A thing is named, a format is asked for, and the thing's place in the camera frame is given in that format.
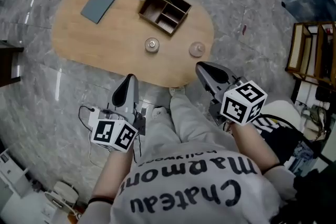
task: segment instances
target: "oval table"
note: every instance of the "oval table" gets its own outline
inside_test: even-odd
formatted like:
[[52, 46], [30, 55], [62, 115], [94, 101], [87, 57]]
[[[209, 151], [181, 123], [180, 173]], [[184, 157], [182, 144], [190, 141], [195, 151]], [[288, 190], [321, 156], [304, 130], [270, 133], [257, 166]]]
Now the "oval table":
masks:
[[[52, 43], [56, 53], [69, 60], [127, 75], [163, 87], [179, 87], [196, 78], [195, 65], [206, 61], [214, 40], [214, 27], [207, 11], [192, 5], [186, 20], [170, 37], [141, 19], [139, 0], [115, 0], [98, 24], [80, 12], [88, 0], [62, 0], [56, 12]], [[159, 52], [145, 51], [144, 43], [154, 37]], [[205, 45], [200, 58], [189, 54], [195, 41]]]

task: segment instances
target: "marble floor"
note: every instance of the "marble floor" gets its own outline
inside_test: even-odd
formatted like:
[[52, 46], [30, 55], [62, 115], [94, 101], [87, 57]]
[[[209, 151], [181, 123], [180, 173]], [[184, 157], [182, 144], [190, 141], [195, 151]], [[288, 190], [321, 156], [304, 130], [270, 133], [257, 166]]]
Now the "marble floor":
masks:
[[[101, 169], [88, 160], [88, 132], [77, 118], [78, 108], [104, 106], [121, 76], [55, 54], [50, 35], [60, 1], [0, 0], [0, 38], [25, 47], [22, 81], [0, 88], [0, 138], [46, 187], [63, 179], [87, 201]], [[210, 60], [254, 80], [269, 93], [290, 96], [294, 80], [284, 68], [295, 20], [281, 0], [196, 1], [215, 27]], [[200, 83], [190, 83], [186, 93], [206, 113], [210, 98]], [[140, 107], [150, 109], [168, 106], [170, 96], [165, 88], [140, 82], [140, 99]], [[88, 117], [84, 110], [82, 117]], [[102, 166], [107, 154], [93, 147], [91, 158]]]

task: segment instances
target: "gray pants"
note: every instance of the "gray pants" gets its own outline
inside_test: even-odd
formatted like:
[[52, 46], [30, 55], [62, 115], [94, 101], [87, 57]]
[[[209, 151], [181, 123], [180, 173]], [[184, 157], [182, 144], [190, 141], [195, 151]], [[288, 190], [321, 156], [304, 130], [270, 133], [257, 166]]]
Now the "gray pants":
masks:
[[[159, 154], [167, 146], [191, 141], [221, 146], [229, 151], [238, 151], [233, 137], [207, 120], [185, 95], [176, 94], [171, 99], [170, 109], [171, 117], [168, 114], [162, 114], [148, 123], [145, 138], [141, 141], [140, 163]], [[135, 155], [139, 158], [138, 146], [138, 142], [135, 142]]]

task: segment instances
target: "gray notebook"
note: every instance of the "gray notebook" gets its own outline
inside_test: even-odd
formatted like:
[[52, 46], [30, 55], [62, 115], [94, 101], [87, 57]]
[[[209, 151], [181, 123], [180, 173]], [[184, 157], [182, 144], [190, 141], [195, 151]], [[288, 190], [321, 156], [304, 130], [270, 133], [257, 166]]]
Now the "gray notebook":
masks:
[[81, 15], [98, 23], [114, 0], [89, 0], [81, 11]]

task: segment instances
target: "white t-shirt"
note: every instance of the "white t-shirt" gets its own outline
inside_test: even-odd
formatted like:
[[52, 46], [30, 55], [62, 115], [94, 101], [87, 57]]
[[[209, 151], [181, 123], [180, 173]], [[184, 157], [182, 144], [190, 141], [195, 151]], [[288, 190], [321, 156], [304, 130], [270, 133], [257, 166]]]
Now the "white t-shirt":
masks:
[[294, 175], [262, 175], [248, 157], [216, 145], [174, 145], [139, 164], [113, 206], [93, 202], [80, 223], [269, 223], [295, 195]]

